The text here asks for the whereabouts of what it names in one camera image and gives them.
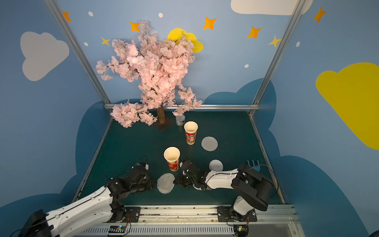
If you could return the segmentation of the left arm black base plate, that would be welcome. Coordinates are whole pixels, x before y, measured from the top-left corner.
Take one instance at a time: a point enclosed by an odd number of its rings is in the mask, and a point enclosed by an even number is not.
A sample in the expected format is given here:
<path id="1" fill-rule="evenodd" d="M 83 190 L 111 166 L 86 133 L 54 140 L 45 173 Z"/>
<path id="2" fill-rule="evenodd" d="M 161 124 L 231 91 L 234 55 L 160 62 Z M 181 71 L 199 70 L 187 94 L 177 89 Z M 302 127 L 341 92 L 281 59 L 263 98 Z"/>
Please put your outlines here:
<path id="1" fill-rule="evenodd" d="M 139 220 L 140 212 L 141 212 L 140 207 L 122 206 L 113 212 L 108 222 L 110 223 L 123 223 L 123 222 L 137 223 Z"/>

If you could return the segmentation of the white cup lid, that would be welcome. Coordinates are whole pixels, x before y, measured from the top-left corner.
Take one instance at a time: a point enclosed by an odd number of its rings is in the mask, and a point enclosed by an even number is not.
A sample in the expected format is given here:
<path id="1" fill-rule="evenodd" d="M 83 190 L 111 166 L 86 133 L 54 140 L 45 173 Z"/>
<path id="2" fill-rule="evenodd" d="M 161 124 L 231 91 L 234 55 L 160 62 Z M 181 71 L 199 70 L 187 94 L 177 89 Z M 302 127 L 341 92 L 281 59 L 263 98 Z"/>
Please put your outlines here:
<path id="1" fill-rule="evenodd" d="M 211 171 L 223 171 L 224 166 L 223 166 L 223 163 L 221 161 L 219 161 L 219 160 L 212 160 L 209 163 L 209 169 Z"/>

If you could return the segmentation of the round leak-proof paper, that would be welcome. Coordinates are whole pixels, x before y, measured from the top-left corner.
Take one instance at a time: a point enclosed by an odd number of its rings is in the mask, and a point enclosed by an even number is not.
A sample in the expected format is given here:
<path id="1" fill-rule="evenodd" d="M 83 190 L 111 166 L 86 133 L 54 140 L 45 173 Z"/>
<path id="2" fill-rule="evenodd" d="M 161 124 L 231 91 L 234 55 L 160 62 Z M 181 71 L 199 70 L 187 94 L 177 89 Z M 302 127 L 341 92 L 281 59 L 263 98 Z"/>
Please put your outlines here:
<path id="1" fill-rule="evenodd" d="M 205 151 L 213 152 L 218 148 L 218 141 L 214 137 L 207 136 L 202 139 L 201 146 Z"/>
<path id="2" fill-rule="evenodd" d="M 157 181 L 157 189 L 162 194 L 170 193 L 175 187 L 175 176 L 171 173 L 162 175 Z"/>

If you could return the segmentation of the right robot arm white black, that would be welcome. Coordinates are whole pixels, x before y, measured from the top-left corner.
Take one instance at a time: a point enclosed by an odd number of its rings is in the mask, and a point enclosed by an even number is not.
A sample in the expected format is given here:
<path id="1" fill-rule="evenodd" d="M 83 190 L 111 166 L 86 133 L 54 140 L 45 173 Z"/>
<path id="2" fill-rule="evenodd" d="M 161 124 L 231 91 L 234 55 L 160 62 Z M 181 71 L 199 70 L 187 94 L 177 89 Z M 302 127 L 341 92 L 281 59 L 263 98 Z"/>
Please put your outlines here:
<path id="1" fill-rule="evenodd" d="M 256 210 L 267 211 L 274 183 L 262 173 L 248 165 L 230 171 L 203 171 L 191 161 L 180 163 L 182 172 L 174 184 L 194 187 L 196 190 L 231 189 L 237 193 L 233 205 L 218 206 L 219 222 L 256 221 Z"/>

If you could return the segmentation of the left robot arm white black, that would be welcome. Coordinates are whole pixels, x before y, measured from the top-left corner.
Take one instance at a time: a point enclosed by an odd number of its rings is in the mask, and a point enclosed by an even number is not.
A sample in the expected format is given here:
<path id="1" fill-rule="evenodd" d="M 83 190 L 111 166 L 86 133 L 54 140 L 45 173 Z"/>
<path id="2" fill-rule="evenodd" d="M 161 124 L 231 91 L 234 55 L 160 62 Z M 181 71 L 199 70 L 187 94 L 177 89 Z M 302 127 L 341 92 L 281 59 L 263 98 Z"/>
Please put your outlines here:
<path id="1" fill-rule="evenodd" d="M 111 179 L 93 193 L 62 208 L 44 213 L 34 212 L 18 236 L 73 237 L 106 222 L 129 223 L 137 214 L 126 208 L 122 200 L 132 193 L 151 190 L 155 182 L 148 175 L 149 165 L 136 164 L 124 177 Z"/>

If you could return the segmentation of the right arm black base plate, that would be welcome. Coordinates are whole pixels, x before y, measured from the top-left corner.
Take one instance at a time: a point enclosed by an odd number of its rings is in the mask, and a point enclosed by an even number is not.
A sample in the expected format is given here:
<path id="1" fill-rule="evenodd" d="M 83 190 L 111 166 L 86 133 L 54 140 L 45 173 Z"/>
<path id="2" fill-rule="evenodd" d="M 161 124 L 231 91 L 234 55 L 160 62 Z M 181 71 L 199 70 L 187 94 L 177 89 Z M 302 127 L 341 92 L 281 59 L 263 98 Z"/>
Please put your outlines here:
<path id="1" fill-rule="evenodd" d="M 257 215 L 254 208 L 245 215 L 241 215 L 230 206 L 218 206 L 217 216 L 218 222 L 257 222 Z"/>

